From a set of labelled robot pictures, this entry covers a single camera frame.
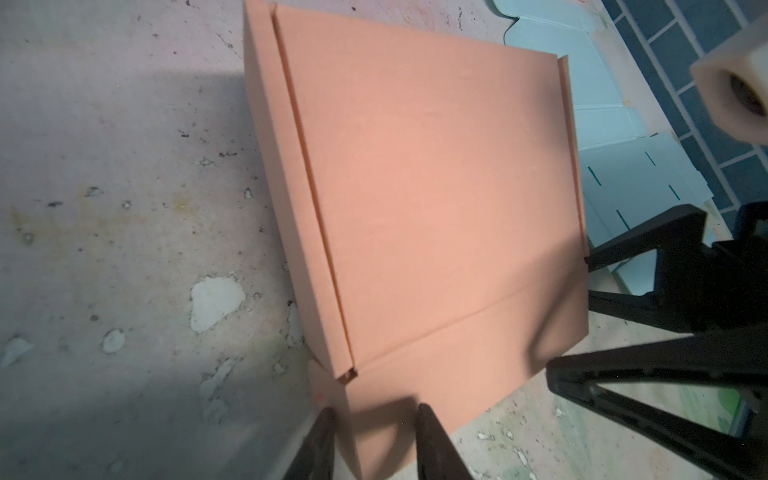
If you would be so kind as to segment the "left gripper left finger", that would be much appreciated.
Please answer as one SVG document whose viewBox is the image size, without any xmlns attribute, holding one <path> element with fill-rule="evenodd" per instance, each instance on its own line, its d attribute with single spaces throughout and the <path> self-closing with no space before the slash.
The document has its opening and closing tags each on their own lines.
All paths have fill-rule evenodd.
<svg viewBox="0 0 768 480">
<path fill-rule="evenodd" d="M 337 415 L 322 409 L 291 461 L 284 480 L 332 480 L 335 467 Z"/>
</svg>

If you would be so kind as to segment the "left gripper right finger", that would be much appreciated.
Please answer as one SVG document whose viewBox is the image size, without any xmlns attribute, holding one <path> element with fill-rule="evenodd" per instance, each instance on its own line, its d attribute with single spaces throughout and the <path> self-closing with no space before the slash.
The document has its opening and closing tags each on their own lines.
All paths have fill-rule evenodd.
<svg viewBox="0 0 768 480">
<path fill-rule="evenodd" d="M 472 480 L 448 434 L 426 403 L 417 407 L 415 439 L 420 480 Z"/>
</svg>

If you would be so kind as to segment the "pink cardboard box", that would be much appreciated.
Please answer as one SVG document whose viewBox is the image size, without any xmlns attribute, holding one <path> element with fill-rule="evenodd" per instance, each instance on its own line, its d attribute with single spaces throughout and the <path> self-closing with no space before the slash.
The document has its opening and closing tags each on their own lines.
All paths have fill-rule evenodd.
<svg viewBox="0 0 768 480">
<path fill-rule="evenodd" d="M 385 479 L 587 334 L 568 60 L 248 1 L 244 66 L 313 400 Z"/>
</svg>

